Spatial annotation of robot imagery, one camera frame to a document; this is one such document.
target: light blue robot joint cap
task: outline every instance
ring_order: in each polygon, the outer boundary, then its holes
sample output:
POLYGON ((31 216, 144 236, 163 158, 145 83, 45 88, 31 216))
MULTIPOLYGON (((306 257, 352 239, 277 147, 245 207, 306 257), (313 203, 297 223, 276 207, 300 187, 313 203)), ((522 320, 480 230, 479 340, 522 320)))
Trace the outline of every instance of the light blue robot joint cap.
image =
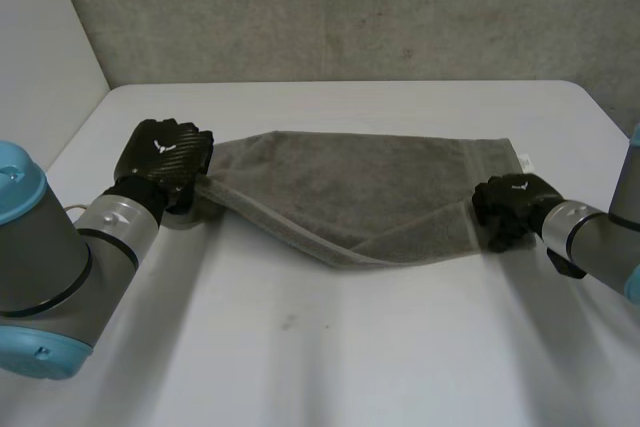
POLYGON ((640 124, 636 125, 636 128, 633 131, 633 135, 631 136, 629 143, 633 147, 640 147, 640 124))
POLYGON ((78 340, 25 327, 0 326, 0 368, 36 379, 78 373, 93 349, 78 340))
POLYGON ((640 308, 640 265, 633 270, 624 284, 624 296, 640 308))
POLYGON ((47 191, 47 178, 19 145, 0 141, 0 225, 29 212, 47 191))

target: towel tag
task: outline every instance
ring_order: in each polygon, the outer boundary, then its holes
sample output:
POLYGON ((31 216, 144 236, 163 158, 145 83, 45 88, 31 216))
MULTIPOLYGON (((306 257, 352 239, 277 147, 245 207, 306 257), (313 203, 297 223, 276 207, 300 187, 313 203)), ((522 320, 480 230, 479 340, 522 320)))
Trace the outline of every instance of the towel tag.
POLYGON ((531 174, 535 170, 533 168, 533 162, 531 162, 531 158, 528 154, 519 154, 518 161, 520 162, 523 174, 531 174))

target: towel fold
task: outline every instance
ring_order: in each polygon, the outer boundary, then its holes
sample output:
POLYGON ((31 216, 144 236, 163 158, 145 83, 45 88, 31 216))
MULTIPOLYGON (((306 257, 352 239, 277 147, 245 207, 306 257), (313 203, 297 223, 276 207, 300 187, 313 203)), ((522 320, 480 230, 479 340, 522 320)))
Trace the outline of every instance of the towel fold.
POLYGON ((481 250, 474 188, 516 172, 507 139, 270 132, 215 146, 195 208, 234 210, 334 267, 427 264, 481 250))

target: gray concrete wall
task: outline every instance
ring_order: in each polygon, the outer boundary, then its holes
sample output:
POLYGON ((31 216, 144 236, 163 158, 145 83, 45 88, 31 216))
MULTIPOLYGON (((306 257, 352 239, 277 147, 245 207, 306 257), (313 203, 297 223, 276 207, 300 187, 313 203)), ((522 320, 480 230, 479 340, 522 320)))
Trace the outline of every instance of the gray concrete wall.
POLYGON ((113 87, 564 79, 640 121, 640 0, 72 1, 113 87))

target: white table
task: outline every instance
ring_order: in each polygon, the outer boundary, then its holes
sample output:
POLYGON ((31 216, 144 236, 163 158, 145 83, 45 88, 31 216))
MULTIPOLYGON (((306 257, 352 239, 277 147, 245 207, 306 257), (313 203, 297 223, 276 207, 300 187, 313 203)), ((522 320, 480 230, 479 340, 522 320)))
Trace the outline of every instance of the white table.
MULTIPOLYGON (((137 123, 217 142, 307 130, 509 137, 608 207, 627 147, 565 82, 155 85, 111 92, 48 172, 63 204, 111 185, 137 123)), ((640 316, 536 252, 333 271, 234 214, 162 230, 69 381, 0 373, 0 425, 636 426, 640 316)))

